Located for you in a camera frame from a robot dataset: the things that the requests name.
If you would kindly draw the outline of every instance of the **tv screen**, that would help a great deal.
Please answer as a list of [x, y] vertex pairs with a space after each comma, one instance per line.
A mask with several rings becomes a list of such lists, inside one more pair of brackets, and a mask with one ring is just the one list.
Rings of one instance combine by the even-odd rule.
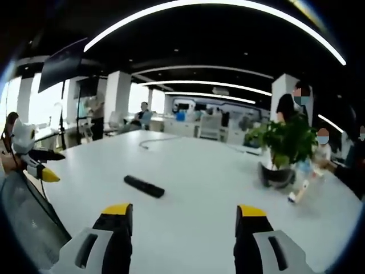
[[206, 110], [206, 104], [196, 103], [195, 110]]
[[[80, 98], [84, 97], [92, 97], [98, 93], [98, 77], [92, 77], [77, 81], [77, 84], [80, 87]], [[74, 99], [78, 99], [79, 93], [75, 92]]]
[[55, 84], [78, 76], [78, 67], [81, 63], [86, 42], [87, 38], [77, 41], [61, 49], [45, 61], [38, 93]]
[[179, 104], [179, 105], [177, 106], [177, 108], [178, 108], [179, 110], [188, 110], [188, 109], [189, 109], [189, 104]]

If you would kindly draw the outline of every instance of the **green leaves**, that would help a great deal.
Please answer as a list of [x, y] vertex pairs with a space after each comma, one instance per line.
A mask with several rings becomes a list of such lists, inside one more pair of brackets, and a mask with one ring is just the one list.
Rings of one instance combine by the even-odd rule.
[[254, 128], [246, 134], [246, 138], [257, 138], [262, 148], [269, 147], [277, 168], [311, 158], [312, 146], [317, 143], [316, 130], [301, 114], [296, 114], [285, 124], [271, 121]]

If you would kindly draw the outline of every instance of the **potted plant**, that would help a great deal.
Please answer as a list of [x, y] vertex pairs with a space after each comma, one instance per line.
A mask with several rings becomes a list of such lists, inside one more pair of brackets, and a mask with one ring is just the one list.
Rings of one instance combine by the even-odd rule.
[[246, 134], [247, 140], [257, 139], [263, 150], [270, 149], [272, 168], [261, 163], [259, 173], [266, 185], [284, 187], [293, 180], [293, 164], [311, 159], [313, 145], [316, 141], [316, 130], [308, 125], [306, 118], [296, 114], [287, 123], [263, 124]]

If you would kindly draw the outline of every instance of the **window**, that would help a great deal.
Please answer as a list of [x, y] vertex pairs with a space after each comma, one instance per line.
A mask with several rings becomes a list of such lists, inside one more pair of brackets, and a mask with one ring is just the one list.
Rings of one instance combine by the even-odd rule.
[[158, 114], [163, 114], [165, 112], [165, 93], [163, 91], [152, 91], [151, 110], [156, 111]]
[[148, 102], [148, 87], [138, 86], [136, 83], [131, 84], [129, 93], [128, 112], [135, 114], [141, 111], [141, 103]]
[[43, 124], [49, 123], [54, 113], [54, 108], [57, 103], [62, 104], [63, 82], [55, 84], [46, 90], [38, 93], [37, 85], [32, 84], [30, 102], [29, 102], [29, 123]]
[[0, 124], [1, 131], [5, 125], [7, 115], [12, 111], [17, 111], [21, 81], [22, 77], [20, 76], [12, 79], [4, 85], [0, 101], [0, 120], [2, 121]]

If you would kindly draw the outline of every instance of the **white pillar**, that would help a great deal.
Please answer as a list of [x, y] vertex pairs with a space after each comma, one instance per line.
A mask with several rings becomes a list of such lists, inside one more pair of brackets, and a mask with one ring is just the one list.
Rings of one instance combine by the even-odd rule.
[[172, 113], [172, 99], [173, 97], [171, 95], [165, 95], [165, 114]]
[[[287, 93], [288, 94], [292, 93], [294, 90], [294, 86], [298, 81], [299, 80], [297, 78], [294, 78], [288, 74], [283, 74], [273, 83], [273, 85], [272, 85], [273, 95], [271, 96], [270, 120], [277, 122], [276, 109], [278, 107], [278, 103], [279, 103], [281, 96], [283, 96], [284, 94], [287, 94]], [[313, 121], [313, 93], [312, 92], [311, 92], [309, 101], [306, 103], [306, 109], [308, 112], [309, 125], [311, 126], [312, 121]]]
[[153, 89], [149, 88], [148, 89], [148, 108], [151, 109], [152, 107], [152, 93], [153, 93]]
[[17, 113], [23, 123], [29, 121], [29, 103], [33, 79], [33, 77], [22, 79], [19, 89]]
[[99, 78], [99, 81], [98, 81], [98, 92], [101, 92], [102, 94], [106, 94], [107, 92], [107, 82], [108, 82], [108, 79], [104, 79], [104, 78]]
[[131, 79], [132, 77], [129, 74], [122, 71], [109, 74], [104, 105], [105, 121], [109, 120], [113, 111], [118, 111], [122, 116], [128, 115]]

